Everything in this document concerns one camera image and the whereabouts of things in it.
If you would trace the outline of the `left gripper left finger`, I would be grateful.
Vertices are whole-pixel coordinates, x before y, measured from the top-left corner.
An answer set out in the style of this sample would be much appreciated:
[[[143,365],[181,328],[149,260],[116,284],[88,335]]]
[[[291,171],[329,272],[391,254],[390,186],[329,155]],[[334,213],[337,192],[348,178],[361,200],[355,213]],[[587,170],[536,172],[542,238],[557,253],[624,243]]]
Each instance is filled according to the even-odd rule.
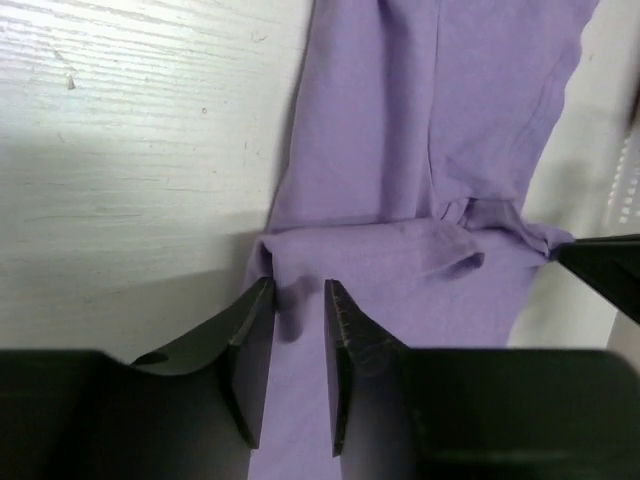
[[[260,443],[275,286],[262,278],[124,363],[95,350],[1,354],[5,479],[244,479]]]

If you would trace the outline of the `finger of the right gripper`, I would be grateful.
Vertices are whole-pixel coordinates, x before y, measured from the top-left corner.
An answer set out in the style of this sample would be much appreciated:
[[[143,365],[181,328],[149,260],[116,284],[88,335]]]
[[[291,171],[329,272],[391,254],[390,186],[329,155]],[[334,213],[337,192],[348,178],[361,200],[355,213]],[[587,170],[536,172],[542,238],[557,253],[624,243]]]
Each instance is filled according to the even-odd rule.
[[[552,259],[638,323],[639,254],[639,235],[632,234],[564,243],[553,249]]]

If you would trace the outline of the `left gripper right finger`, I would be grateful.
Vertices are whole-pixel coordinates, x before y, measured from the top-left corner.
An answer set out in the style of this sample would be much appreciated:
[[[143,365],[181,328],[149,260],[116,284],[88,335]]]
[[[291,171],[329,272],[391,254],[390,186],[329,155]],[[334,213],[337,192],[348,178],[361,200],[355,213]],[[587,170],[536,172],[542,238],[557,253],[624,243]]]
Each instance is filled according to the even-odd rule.
[[[324,287],[332,452],[346,479],[635,479],[639,376],[604,350],[402,343]]]

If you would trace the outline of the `purple t shirt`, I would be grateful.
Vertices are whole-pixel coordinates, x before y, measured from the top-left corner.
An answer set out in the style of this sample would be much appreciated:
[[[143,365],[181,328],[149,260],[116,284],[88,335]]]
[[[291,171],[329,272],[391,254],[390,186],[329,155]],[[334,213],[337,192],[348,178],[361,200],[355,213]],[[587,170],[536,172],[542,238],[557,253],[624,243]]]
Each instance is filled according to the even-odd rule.
[[[406,343],[502,347],[566,232],[521,215],[593,1],[318,1],[249,279],[278,325],[253,479],[336,479],[324,283]]]

